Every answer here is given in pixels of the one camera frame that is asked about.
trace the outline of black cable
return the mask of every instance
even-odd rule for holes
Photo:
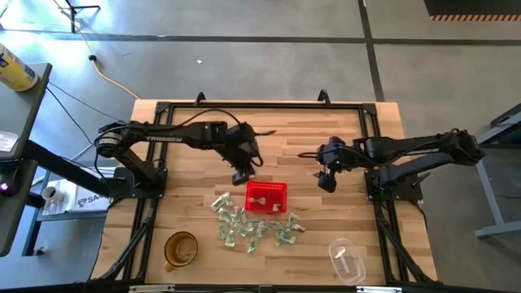
[[[262,167],[262,165],[264,164],[264,160],[262,159],[261,155],[258,155],[258,157],[259,157],[259,163],[257,163],[253,159],[251,159],[250,161],[252,162],[253,165],[255,165],[257,167]]]
[[[305,158],[305,159],[317,159],[318,153],[312,152],[312,151],[307,151],[307,152],[299,153],[297,156],[299,158]]]
[[[429,228],[427,227],[427,217],[425,216],[425,212],[423,211],[422,207],[420,207],[419,204],[413,200],[411,200],[410,202],[422,213],[423,221],[425,222],[425,230],[428,231]]]
[[[82,127],[81,127],[81,126],[80,126],[80,125],[79,125],[79,124],[74,120],[74,118],[72,118],[71,113],[69,113],[69,112],[67,111],[67,109],[65,108],[65,106],[64,106],[64,105],[59,101],[59,99],[56,98],[56,95],[55,95],[51,90],[49,90],[49,88],[47,88],[47,90],[49,91],[50,94],[52,94],[53,97],[55,97],[56,102],[58,102],[58,104],[63,108],[63,110],[65,111],[65,113],[67,113],[67,115],[69,116],[69,118],[71,118],[72,122],[74,122],[74,124],[78,127],[78,129],[81,130],[81,132],[83,133],[83,135],[85,135],[85,138],[87,138],[87,141],[88,141],[89,143],[92,143],[92,142],[90,141],[89,136],[87,136],[87,133],[85,132],[85,130],[83,130],[83,128],[82,128]]]
[[[87,281],[89,281],[92,278],[92,273],[94,272],[94,268],[96,267],[96,263],[98,262],[99,258],[99,249],[101,248],[101,242],[103,241],[103,229],[99,232],[99,245],[98,245],[98,253],[96,254],[96,259],[94,260],[94,264],[92,265],[92,269],[90,270],[89,278],[87,278]]]
[[[268,135],[275,134],[276,132],[277,132],[277,130],[270,130],[270,131],[266,131],[265,133],[253,132],[253,135],[255,135],[255,136],[268,136]]]
[[[94,168],[96,169],[96,172],[98,172],[99,176],[101,176],[101,178],[103,179],[105,184],[107,184],[108,190],[110,192],[110,189],[111,189],[110,184],[108,184],[107,179],[105,178],[105,176],[98,169],[98,152],[97,151],[96,151],[96,156],[94,157]]]
[[[382,208],[385,208],[386,210],[389,210],[389,207],[386,207],[385,204],[383,204],[384,201],[381,203],[382,204]]]
[[[55,85],[54,83],[52,83],[52,82],[50,82],[50,81],[49,81],[49,83],[52,84],[56,89],[60,90],[62,93],[66,94],[67,96],[69,96],[69,97],[71,97],[71,98],[74,98],[74,99],[77,100],[79,103],[81,103],[81,104],[83,104],[84,106],[86,106],[86,107],[88,107],[88,108],[90,108],[90,109],[96,111],[97,113],[99,113],[99,114],[101,114],[101,115],[104,115],[104,116],[106,116],[106,117],[108,117],[108,118],[111,118],[111,119],[113,119],[113,120],[116,120],[116,121],[122,121],[121,119],[117,119],[117,118],[115,118],[114,116],[110,116],[110,115],[108,115],[108,114],[105,114],[105,113],[101,112],[100,110],[98,110],[98,109],[96,109],[96,108],[90,106],[89,104],[87,104],[87,103],[81,101],[79,98],[76,98],[76,97],[74,97],[73,95],[71,95],[70,93],[66,92],[65,90],[62,90],[59,86]]]
[[[228,111],[221,110],[221,109],[207,109],[207,110],[204,110],[204,111],[202,111],[202,112],[199,112],[199,113],[193,115],[190,119],[181,122],[181,124],[173,126],[173,128],[175,129],[175,128],[179,127],[179,126],[183,126],[183,125],[185,125],[186,123],[192,121],[193,119],[195,119],[195,118],[197,118],[197,117],[199,117],[199,116],[201,116],[201,115],[203,115],[204,113],[207,113],[207,112],[223,112],[223,113],[225,113],[226,115],[232,117],[232,118],[235,120],[235,122],[237,122],[237,125],[240,125],[240,124],[241,124],[241,122],[239,121],[239,119],[237,119],[237,117],[235,117],[233,114],[231,114],[231,113],[228,112]]]
[[[152,160],[152,163],[159,162],[159,161],[162,161],[163,163],[166,163],[165,159],[155,159],[155,160]]]

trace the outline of yellow can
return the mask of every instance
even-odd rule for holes
[[[15,91],[24,91],[36,85],[38,75],[0,44],[0,81]]]

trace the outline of glass mug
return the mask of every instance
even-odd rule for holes
[[[164,245],[166,263],[163,269],[169,273],[175,268],[188,265],[197,256],[198,251],[199,244],[194,235],[185,231],[173,234]]]

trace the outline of red basket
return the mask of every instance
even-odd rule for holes
[[[250,203],[250,199],[265,198],[266,204]],[[244,208],[250,212],[286,212],[287,185],[285,183],[248,181],[246,203]],[[274,212],[274,204],[279,203],[278,211]]]

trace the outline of concrete floor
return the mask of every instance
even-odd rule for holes
[[[102,6],[78,23],[96,33],[179,36],[363,37],[357,0],[75,1]],[[521,23],[440,23],[421,0],[366,0],[374,37],[520,39]],[[12,0],[0,19],[7,29],[67,32],[49,1]],[[128,120],[134,98],[101,79],[80,41],[51,34],[0,33],[25,62],[50,62],[51,81],[93,107]],[[374,101],[363,44],[235,42],[90,42],[105,73],[143,98],[316,99]],[[519,103],[518,46],[376,46],[386,101],[398,102],[405,133],[453,127],[480,134]],[[55,91],[91,138],[110,119]],[[71,157],[88,142],[46,96],[31,138]],[[83,160],[92,160],[88,152]],[[521,291],[521,233],[485,240],[474,229],[493,219],[474,168],[444,166],[423,182],[424,209],[440,280],[452,285]],[[94,263],[103,219],[45,223],[37,246],[46,256],[22,258],[20,243],[32,213],[24,213],[14,249],[0,259],[0,288],[85,281]],[[63,261],[74,258],[74,262]],[[14,267],[31,278],[16,274]]]

